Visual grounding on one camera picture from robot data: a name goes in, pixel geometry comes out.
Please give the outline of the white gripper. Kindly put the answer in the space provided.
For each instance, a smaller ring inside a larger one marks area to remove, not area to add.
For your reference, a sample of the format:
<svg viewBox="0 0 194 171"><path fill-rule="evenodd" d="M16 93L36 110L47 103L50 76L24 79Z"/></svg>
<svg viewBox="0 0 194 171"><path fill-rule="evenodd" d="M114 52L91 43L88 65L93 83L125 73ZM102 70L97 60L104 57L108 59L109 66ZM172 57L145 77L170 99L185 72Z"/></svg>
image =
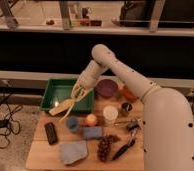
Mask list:
<svg viewBox="0 0 194 171"><path fill-rule="evenodd" d="M107 70L107 67L97 63L94 60L91 60L87 67L78 77L78 84L76 83L73 86L71 91L71 99L76 99L77 102L84 99L91 92L91 88L95 86L99 77Z"/></svg>

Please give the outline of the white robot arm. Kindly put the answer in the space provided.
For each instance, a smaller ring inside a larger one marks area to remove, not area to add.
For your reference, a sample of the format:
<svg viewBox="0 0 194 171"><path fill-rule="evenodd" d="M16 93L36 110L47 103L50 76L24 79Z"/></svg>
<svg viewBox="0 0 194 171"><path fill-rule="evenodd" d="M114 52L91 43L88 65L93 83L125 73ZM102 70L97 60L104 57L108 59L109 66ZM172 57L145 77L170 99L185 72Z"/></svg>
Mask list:
<svg viewBox="0 0 194 171"><path fill-rule="evenodd" d="M103 44L92 48L92 57L71 97L83 99L101 74L111 70L143 104L145 171L194 171L194 120L185 96L161 87L122 63Z"/></svg>

